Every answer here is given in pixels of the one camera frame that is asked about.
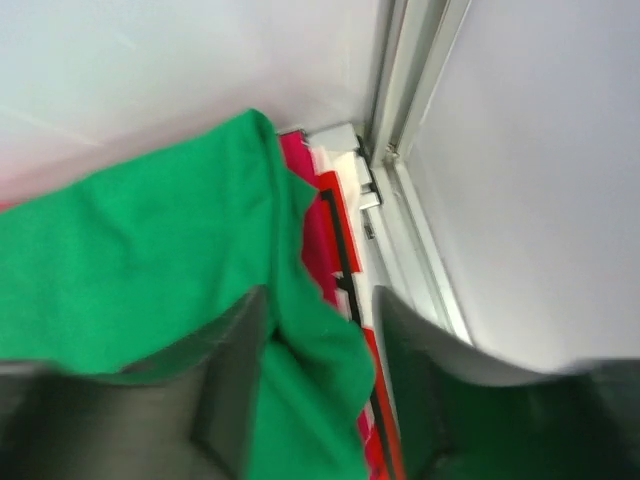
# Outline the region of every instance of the blurred dark object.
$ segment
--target blurred dark object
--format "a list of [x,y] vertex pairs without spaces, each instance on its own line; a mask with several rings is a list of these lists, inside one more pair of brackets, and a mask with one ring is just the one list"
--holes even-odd
[[265,289],[254,288],[119,374],[0,366],[0,478],[244,478],[265,315]]
[[640,478],[637,362],[545,377],[459,342],[389,289],[374,303],[409,480]]

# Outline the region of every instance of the white surface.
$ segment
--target white surface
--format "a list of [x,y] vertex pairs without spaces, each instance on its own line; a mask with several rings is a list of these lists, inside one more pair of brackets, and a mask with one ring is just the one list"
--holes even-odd
[[474,342],[640,356],[640,2],[471,4],[408,159]]
[[0,200],[250,106],[283,129],[362,122],[387,1],[3,2]]

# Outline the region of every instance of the white panel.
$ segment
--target white panel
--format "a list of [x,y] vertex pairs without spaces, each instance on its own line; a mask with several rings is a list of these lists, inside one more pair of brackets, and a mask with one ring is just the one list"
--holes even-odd
[[640,2],[476,0],[408,168],[475,342],[640,356]]
[[250,106],[283,129],[361,122],[386,3],[3,2],[0,195],[43,165],[148,150]]

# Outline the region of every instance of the folded green cloth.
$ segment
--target folded green cloth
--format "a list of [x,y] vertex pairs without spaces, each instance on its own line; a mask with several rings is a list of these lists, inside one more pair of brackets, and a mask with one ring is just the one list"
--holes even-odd
[[358,328],[300,260],[314,192],[248,111],[0,215],[0,358],[115,372],[269,289],[252,479],[366,478]]

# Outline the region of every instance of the green fabric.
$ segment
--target green fabric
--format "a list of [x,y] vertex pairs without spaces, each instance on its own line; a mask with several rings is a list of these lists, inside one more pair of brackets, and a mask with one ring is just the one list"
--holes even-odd
[[314,192],[249,111],[0,215],[0,357],[115,372],[269,289],[255,479],[366,478],[364,339],[300,261]]

